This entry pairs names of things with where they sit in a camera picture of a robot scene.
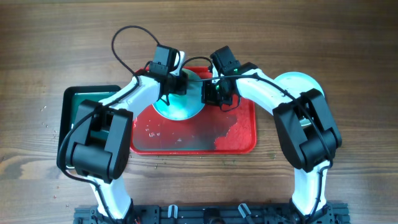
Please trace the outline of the white plate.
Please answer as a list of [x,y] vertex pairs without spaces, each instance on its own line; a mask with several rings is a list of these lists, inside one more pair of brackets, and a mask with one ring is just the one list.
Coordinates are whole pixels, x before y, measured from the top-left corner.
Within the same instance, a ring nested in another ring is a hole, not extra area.
[[172,121],[183,121],[197,115],[205,104],[201,102],[201,89],[203,82],[188,82],[187,94],[169,94],[169,105],[164,95],[159,101],[153,104],[154,109],[162,117]]
[[282,84],[287,87],[291,87],[295,90],[311,90],[312,88],[320,91],[323,96],[325,93],[320,84],[311,76],[302,72],[286,72],[274,79],[278,85]]

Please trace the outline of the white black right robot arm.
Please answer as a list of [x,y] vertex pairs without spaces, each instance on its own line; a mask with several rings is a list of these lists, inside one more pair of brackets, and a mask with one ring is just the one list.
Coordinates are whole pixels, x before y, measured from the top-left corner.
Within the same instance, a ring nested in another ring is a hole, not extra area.
[[342,137],[318,83],[303,73],[271,79],[250,62],[208,69],[212,77],[204,84],[211,90],[251,100],[273,116],[280,148],[294,168],[293,216],[305,223],[324,216],[326,174]]

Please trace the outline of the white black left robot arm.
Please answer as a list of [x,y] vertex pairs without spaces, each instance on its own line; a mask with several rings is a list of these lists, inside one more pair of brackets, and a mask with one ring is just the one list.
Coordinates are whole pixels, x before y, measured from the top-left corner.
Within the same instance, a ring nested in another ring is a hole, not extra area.
[[83,100],[75,120],[60,138],[57,167],[70,179],[90,184],[98,205],[78,223],[137,223],[134,203],[128,195],[122,174],[127,166],[132,125],[144,109],[173,93],[186,94],[191,79],[187,70],[177,75],[159,75],[138,70],[130,83],[108,98]]

